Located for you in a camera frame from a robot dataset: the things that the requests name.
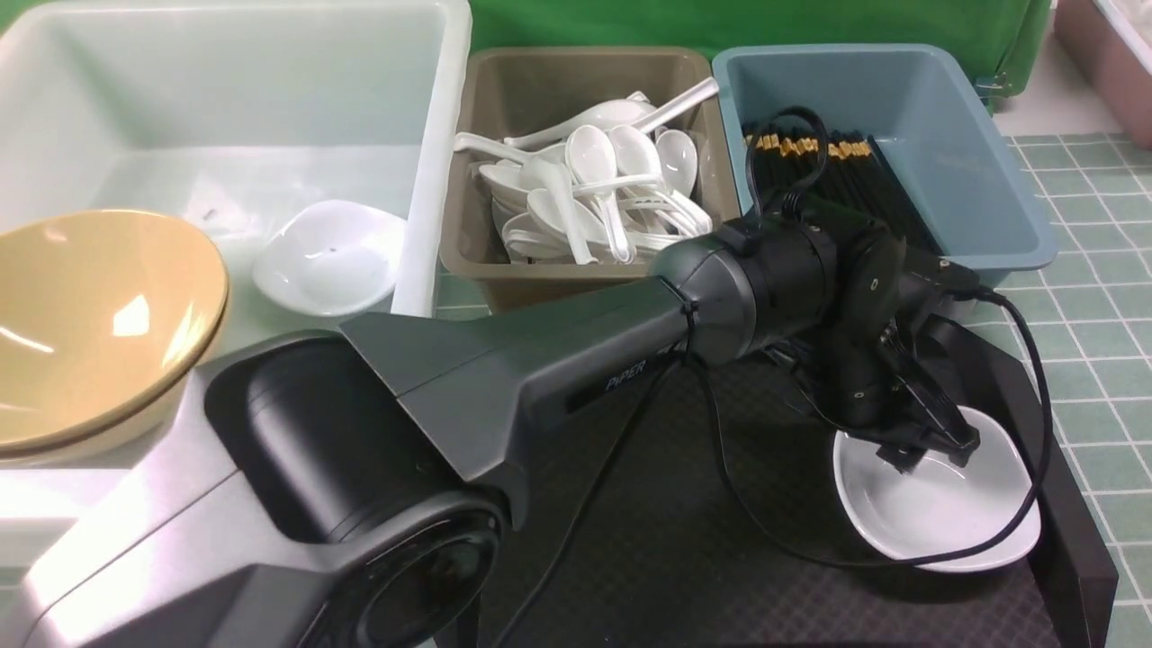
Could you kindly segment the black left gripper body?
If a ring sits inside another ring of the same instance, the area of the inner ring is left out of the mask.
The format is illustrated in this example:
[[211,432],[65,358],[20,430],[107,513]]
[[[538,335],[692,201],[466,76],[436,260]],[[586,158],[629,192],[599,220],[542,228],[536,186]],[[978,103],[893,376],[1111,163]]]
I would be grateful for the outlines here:
[[979,291],[980,278],[962,264],[905,253],[900,262],[852,264],[844,279],[839,302],[810,332],[814,401],[846,431],[914,423],[909,387],[941,387],[917,357],[918,327],[943,297]]

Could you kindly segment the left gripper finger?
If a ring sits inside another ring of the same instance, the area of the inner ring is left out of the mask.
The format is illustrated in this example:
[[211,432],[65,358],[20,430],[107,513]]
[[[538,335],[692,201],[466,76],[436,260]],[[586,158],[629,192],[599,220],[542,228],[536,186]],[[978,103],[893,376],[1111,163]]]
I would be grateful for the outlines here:
[[932,429],[922,423],[876,427],[867,434],[869,439],[877,444],[877,458],[901,474],[910,474],[932,447]]
[[980,446],[980,434],[968,424],[958,405],[941,387],[909,387],[916,406],[911,446],[946,455],[955,467],[967,467]]

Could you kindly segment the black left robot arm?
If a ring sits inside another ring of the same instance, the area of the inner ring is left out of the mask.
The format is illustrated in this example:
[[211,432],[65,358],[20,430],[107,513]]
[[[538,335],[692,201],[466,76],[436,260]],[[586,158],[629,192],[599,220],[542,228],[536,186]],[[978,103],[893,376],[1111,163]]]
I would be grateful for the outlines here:
[[834,205],[746,216],[647,276],[486,319],[362,312],[190,372],[170,430],[24,577],[3,647],[416,647],[526,520],[532,447],[647,372],[814,329],[924,392],[899,312],[979,276]]

